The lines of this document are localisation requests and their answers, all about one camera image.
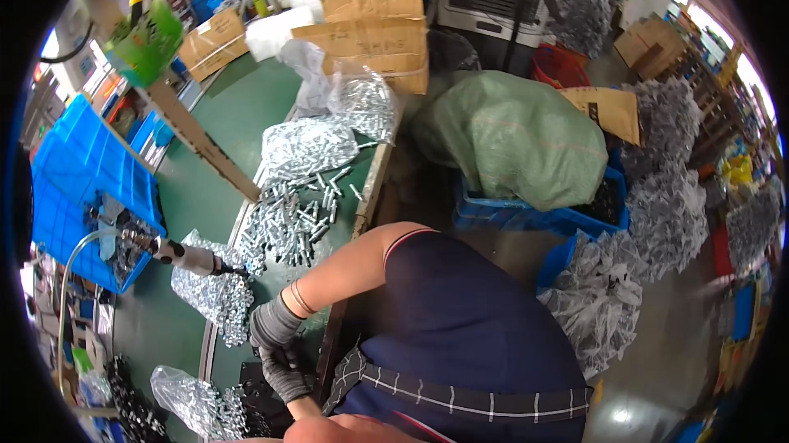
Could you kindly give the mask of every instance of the checkered apron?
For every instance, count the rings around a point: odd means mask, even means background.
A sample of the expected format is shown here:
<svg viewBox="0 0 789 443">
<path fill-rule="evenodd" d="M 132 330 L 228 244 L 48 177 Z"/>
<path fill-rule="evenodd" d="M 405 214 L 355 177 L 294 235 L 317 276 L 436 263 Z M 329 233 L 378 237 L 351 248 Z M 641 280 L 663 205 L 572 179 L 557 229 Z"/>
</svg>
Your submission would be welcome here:
<svg viewBox="0 0 789 443">
<path fill-rule="evenodd" d="M 502 395 L 455 386 L 436 385 L 409 374 L 372 364 L 359 347 L 351 350 L 335 369 L 331 394 L 323 414 L 331 412 L 357 383 L 367 383 L 416 405 L 458 417 L 487 422 L 555 422 L 582 417 L 588 412 L 591 387 L 561 392 Z"/>
</svg>

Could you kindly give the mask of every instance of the green bag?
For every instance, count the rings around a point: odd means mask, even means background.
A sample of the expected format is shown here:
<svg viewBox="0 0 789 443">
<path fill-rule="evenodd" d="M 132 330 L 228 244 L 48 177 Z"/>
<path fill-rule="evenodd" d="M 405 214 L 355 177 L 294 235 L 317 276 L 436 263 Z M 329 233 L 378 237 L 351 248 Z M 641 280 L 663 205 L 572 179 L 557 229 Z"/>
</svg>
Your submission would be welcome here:
<svg viewBox="0 0 789 443">
<path fill-rule="evenodd" d="M 589 203 L 608 162 L 603 132 L 544 83 L 503 72 L 431 78 L 406 122 L 425 156 L 469 190 L 548 210 Z"/>
<path fill-rule="evenodd" d="M 147 88 L 173 62 L 184 43 L 184 27 L 167 0 L 151 0 L 151 6 L 133 30 L 130 25 L 129 17 L 118 24 L 106 42 L 104 54 L 130 84 Z"/>
</svg>

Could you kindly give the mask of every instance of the navy blue shirt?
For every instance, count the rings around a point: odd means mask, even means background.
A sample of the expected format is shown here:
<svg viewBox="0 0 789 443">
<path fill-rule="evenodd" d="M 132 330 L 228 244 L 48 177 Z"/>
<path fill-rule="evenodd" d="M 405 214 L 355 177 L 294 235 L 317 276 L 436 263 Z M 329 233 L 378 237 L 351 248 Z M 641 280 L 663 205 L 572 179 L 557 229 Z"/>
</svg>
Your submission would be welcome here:
<svg viewBox="0 0 789 443">
<path fill-rule="evenodd" d="M 575 352 L 551 313 L 465 243 L 418 231 L 394 245 L 385 267 L 395 327 L 362 343 L 370 362 L 441 385 L 502 394 L 586 386 Z M 586 425 L 586 417 L 539 424 L 475 422 L 367 384 L 354 386 L 335 409 L 385 422 L 393 411 L 458 443 L 578 442 Z"/>
</svg>

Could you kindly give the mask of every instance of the green conveyor belt surface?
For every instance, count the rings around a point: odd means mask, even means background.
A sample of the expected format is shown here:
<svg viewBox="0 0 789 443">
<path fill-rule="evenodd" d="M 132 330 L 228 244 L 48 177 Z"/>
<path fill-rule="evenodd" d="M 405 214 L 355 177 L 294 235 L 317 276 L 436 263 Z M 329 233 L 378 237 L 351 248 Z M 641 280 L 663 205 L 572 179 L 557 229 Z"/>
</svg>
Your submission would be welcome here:
<svg viewBox="0 0 789 443">
<path fill-rule="evenodd" d="M 227 65 L 192 110 L 203 129 L 241 168 L 253 177 L 261 161 L 261 135 L 282 122 L 293 105 L 301 79 L 276 59 L 255 63 L 250 54 Z M 350 239 L 357 202 L 348 184 L 358 188 L 370 168 L 375 149 L 365 149 L 353 162 L 353 172 L 341 180 L 346 192 L 337 223 L 323 237 L 317 253 L 328 254 Z M 159 171 L 159 196 L 169 237 L 181 240 L 196 228 L 207 240 L 226 243 L 242 205 L 242 196 L 177 139 L 166 152 Z M 304 272 L 271 265 L 252 285 L 255 305 L 266 302 L 287 282 Z M 159 364 L 198 375 L 205 320 L 175 295 L 170 286 L 172 267 L 151 261 L 133 286 L 118 297 L 113 353 L 129 359 L 133 383 L 152 398 L 150 376 Z M 305 352 L 317 359 L 328 312 L 305 325 Z M 241 362 L 253 360 L 251 347 L 228 348 L 217 339 L 212 380 L 220 388 L 238 383 Z M 171 415 L 167 432 L 178 443 L 197 436 Z"/>
</svg>

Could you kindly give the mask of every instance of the gray work glove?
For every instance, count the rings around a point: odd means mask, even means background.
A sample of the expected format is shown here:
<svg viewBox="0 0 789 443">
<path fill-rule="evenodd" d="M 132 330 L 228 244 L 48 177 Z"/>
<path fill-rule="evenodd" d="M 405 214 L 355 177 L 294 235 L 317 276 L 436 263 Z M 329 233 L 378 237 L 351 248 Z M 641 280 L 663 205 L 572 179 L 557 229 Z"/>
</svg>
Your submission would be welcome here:
<svg viewBox="0 0 789 443">
<path fill-rule="evenodd" d="M 311 393 L 311 390 L 304 383 L 304 377 L 301 376 L 301 373 L 295 369 L 290 369 L 284 362 L 277 359 L 280 357 L 277 355 L 281 351 L 266 352 L 263 349 L 258 349 L 258 351 L 261 353 L 263 377 L 285 404 L 295 399 L 307 397 Z"/>
<path fill-rule="evenodd" d="M 271 352 L 290 343 L 303 320 L 285 306 L 278 294 L 251 312 L 249 342 L 253 348 L 261 350 L 261 358 L 269 357 Z"/>
</svg>

